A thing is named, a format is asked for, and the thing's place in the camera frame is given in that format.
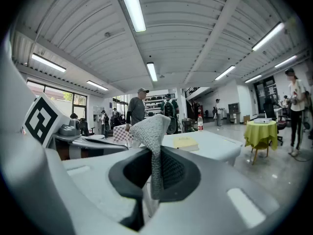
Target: soda bottle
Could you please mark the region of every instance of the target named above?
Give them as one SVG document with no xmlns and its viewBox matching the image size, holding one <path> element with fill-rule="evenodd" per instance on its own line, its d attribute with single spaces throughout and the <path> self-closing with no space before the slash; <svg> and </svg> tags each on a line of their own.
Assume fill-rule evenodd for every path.
<svg viewBox="0 0 313 235">
<path fill-rule="evenodd" d="M 203 120 L 201 114 L 198 115 L 198 131 L 203 131 Z"/>
</svg>

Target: white shoe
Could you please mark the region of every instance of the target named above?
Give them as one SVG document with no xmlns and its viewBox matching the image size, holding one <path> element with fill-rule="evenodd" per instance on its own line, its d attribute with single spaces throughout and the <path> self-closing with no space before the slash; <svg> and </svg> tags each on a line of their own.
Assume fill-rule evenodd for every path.
<svg viewBox="0 0 313 235">
<path fill-rule="evenodd" d="M 296 157 L 296 156 L 299 155 L 299 153 L 300 153 L 300 151 L 299 151 L 298 149 L 295 149 L 295 150 L 291 153 L 291 155 L 292 155 L 293 157 Z"/>
<path fill-rule="evenodd" d="M 290 146 L 290 151 L 288 152 L 288 154 L 291 154 L 293 152 L 293 147 Z"/>
</svg>

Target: yellow book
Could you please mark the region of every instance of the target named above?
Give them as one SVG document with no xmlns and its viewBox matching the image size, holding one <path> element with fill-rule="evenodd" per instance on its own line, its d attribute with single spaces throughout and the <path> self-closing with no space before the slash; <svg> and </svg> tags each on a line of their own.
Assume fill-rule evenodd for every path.
<svg viewBox="0 0 313 235">
<path fill-rule="evenodd" d="M 184 150 L 184 151 L 198 151 L 198 143 L 191 137 L 175 137 L 174 148 Z"/>
</svg>

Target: projector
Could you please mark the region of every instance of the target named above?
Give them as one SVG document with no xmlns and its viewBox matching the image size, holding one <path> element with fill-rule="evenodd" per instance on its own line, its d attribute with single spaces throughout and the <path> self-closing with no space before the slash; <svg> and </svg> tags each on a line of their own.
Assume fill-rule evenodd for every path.
<svg viewBox="0 0 313 235">
<path fill-rule="evenodd" d="M 254 120 L 255 123 L 270 123 L 271 121 L 271 118 L 257 118 Z"/>
</svg>

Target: tube light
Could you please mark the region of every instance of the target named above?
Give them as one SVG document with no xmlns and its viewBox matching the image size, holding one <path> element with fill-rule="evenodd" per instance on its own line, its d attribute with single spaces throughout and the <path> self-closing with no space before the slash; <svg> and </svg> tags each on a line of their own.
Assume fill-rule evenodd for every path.
<svg viewBox="0 0 313 235">
<path fill-rule="evenodd" d="M 157 74 L 154 63 L 153 62 L 147 63 L 147 67 L 152 78 L 152 81 L 157 82 Z"/>
<path fill-rule="evenodd" d="M 31 58 L 35 59 L 35 60 L 37 60 L 37 61 L 39 61 L 39 62 L 41 62 L 41 63 L 43 63 L 45 65 L 48 65 L 48 66 L 50 66 L 50 67 L 52 67 L 52 68 L 54 68 L 54 69 L 56 69 L 58 71 L 61 71 L 61 72 L 65 72 L 66 71 L 65 68 L 63 68 L 63 67 L 61 67 L 61 66 L 59 66 L 59 65 L 57 65 L 57 64 L 55 64 L 55 63 L 53 63 L 53 62 L 51 62 L 51 61 L 49 61 L 47 59 L 45 59 L 45 58 L 43 58 L 43 57 L 41 57 L 41 56 L 39 56 L 39 55 L 37 55 L 35 53 L 32 54 Z"/>
<path fill-rule="evenodd" d="M 294 55 L 294 56 L 292 56 L 292 57 L 286 59 L 285 61 L 279 63 L 278 65 L 275 65 L 275 68 L 281 67 L 281 66 L 283 66 L 284 64 L 288 63 L 289 61 L 291 61 L 291 60 L 293 60 L 293 59 L 295 59 L 295 58 L 297 58 L 296 55 Z"/>
<path fill-rule="evenodd" d="M 255 77 L 253 77 L 252 79 L 247 80 L 246 83 L 249 83 L 249 82 L 251 82 L 251 81 L 253 81 L 253 80 L 255 80 L 255 79 L 258 79 L 258 78 L 261 77 L 261 76 L 262 76 L 262 75 L 255 76 Z"/>
<path fill-rule="evenodd" d="M 100 89 L 103 89 L 103 90 L 105 90 L 105 91 L 108 90 L 107 88 L 105 88 L 105 87 L 103 87 L 103 86 L 101 86 L 101 85 L 98 85 L 98 84 L 96 84 L 96 83 L 94 83 L 94 82 L 92 82 L 92 81 L 90 81 L 90 80 L 88 80 L 87 83 L 88 83 L 88 84 L 91 84 L 91 85 L 93 85 L 93 86 L 95 86 L 95 87 L 98 87 L 98 88 L 100 88 Z"/>
<path fill-rule="evenodd" d="M 279 22 L 268 34 L 265 35 L 255 46 L 252 47 L 254 51 L 261 48 L 264 44 L 266 44 L 271 38 L 273 38 L 278 32 L 280 32 L 285 25 Z"/>
<path fill-rule="evenodd" d="M 146 30 L 139 0 L 124 0 L 136 32 Z"/>
<path fill-rule="evenodd" d="M 227 75 L 228 73 L 230 73 L 233 69 L 235 69 L 236 67 L 235 66 L 231 66 L 229 67 L 227 70 L 225 70 L 221 75 L 219 75 L 217 78 L 215 78 L 215 80 L 219 80 L 221 79 L 222 77 L 224 77 L 225 75 Z"/>
</svg>

